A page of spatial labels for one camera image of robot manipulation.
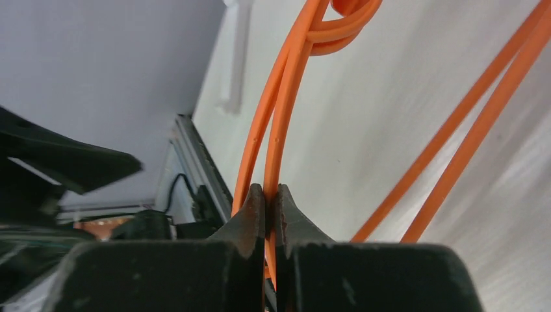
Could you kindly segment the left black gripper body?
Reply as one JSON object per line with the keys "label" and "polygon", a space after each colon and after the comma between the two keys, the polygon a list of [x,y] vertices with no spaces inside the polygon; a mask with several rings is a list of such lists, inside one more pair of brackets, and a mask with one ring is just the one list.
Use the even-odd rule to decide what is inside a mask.
{"label": "left black gripper body", "polygon": [[16,300],[75,245],[94,241],[92,234],[57,224],[65,192],[16,163],[1,164],[1,301]]}

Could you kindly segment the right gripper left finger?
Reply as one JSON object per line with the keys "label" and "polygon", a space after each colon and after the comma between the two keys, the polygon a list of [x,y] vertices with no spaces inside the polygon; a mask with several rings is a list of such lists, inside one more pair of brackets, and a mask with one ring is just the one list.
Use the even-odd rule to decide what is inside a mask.
{"label": "right gripper left finger", "polygon": [[88,242],[62,260],[44,311],[263,311],[265,199],[202,240]]}

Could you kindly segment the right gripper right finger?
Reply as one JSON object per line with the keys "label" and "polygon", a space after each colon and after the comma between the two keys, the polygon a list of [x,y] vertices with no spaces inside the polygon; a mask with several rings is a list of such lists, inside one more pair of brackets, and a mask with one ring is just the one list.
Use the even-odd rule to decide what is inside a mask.
{"label": "right gripper right finger", "polygon": [[279,311],[482,311],[468,270],[437,244],[328,237],[281,184],[274,198]]}

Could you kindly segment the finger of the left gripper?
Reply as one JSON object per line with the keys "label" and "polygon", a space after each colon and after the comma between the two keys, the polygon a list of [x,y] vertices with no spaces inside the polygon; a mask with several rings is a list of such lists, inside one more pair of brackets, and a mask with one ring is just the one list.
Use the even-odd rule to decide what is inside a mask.
{"label": "finger of the left gripper", "polygon": [[78,194],[142,170],[134,156],[79,142],[1,108],[1,153],[19,159]]}

